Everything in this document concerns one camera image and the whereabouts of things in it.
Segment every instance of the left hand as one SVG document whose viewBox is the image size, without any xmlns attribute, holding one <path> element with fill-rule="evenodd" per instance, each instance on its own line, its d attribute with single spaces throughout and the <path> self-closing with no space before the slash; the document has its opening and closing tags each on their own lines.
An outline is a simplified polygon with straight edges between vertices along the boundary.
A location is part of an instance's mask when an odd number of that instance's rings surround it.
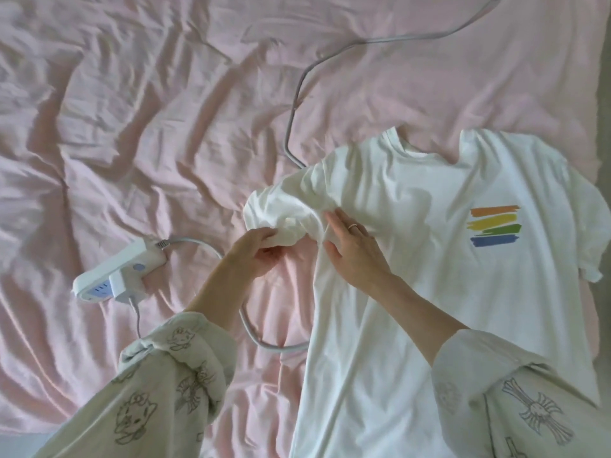
<svg viewBox="0 0 611 458">
<path fill-rule="evenodd" d="M 286 254 L 286 247 L 276 246 L 262 248 L 263 241 L 278 232 L 275 228 L 256 228 L 247 231 L 229 250 L 223 261 L 237 273 L 254 280 L 262 277 Z"/>
</svg>

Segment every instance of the yellow stripe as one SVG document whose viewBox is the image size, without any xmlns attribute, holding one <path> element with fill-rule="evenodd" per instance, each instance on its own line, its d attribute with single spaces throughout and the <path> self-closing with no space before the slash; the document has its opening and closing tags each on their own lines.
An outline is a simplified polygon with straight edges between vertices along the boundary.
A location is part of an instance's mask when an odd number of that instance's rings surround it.
<svg viewBox="0 0 611 458">
<path fill-rule="evenodd" d="M 470 230 L 482 231 L 488 228 L 494 228 L 495 226 L 504 225 L 505 223 L 515 222 L 516 220 L 516 214 L 494 215 L 494 217 L 469 222 L 467 223 L 467 228 Z"/>
</svg>

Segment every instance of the blue stripe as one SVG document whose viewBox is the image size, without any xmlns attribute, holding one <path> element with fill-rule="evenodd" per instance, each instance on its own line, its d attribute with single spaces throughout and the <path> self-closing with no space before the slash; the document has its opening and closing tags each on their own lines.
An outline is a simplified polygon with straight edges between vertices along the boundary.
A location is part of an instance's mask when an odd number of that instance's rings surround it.
<svg viewBox="0 0 611 458">
<path fill-rule="evenodd" d="M 486 247 L 496 246 L 498 244 L 510 244 L 517 239 L 518 236 L 515 234 L 501 234 L 499 236 L 474 236 L 471 238 L 471 241 L 475 247 Z"/>
</svg>

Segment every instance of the pink bed sheet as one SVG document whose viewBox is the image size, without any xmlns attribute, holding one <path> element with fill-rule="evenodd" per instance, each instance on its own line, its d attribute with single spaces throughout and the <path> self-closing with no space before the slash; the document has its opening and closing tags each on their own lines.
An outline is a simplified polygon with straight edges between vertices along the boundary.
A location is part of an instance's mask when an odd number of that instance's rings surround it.
<svg viewBox="0 0 611 458">
<path fill-rule="evenodd" d="M 0 432 L 57 428 L 115 373 L 131 310 L 78 302 L 72 280 L 133 237 L 226 250 L 250 192 L 295 170 L 281 141 L 301 71 L 355 37 L 449 29 L 486 0 L 3 0 L 0 2 Z M 501 0 L 444 39 L 356 47 L 314 70 L 291 146 L 306 161 L 403 124 L 456 157 L 463 128 L 528 132 L 596 177 L 596 87 L 609 0 Z M 312 318 L 308 240 L 248 312 L 267 342 Z M 147 332 L 180 311 L 216 259 L 174 246 L 149 275 Z M 584 286 L 597 346 L 598 322 Z M 208 456 L 285 457 L 306 354 L 257 349 Z"/>
</svg>

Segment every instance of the orange stripe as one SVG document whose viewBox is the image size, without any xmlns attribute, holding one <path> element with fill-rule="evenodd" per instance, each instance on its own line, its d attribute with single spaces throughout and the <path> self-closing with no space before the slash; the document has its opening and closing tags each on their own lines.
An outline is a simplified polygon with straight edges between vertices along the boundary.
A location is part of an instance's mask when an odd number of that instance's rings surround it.
<svg viewBox="0 0 611 458">
<path fill-rule="evenodd" d="M 478 207 L 477 209 L 471 209 L 471 215 L 485 217 L 486 215 L 506 214 L 516 212 L 519 208 L 520 206 Z"/>
</svg>

